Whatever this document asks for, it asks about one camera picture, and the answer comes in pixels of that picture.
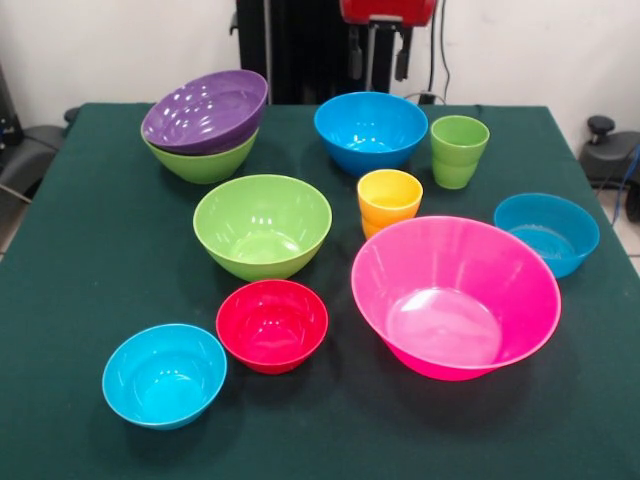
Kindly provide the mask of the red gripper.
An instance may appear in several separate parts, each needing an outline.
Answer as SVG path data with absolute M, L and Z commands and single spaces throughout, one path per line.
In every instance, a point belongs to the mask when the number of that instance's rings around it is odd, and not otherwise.
M 359 27 L 371 23 L 400 24 L 396 31 L 402 46 L 396 56 L 394 77 L 398 82 L 408 78 L 412 43 L 412 28 L 426 26 L 436 7 L 435 0 L 340 0 L 343 19 L 350 25 L 348 31 L 348 76 L 353 80 L 362 77 L 362 50 Z

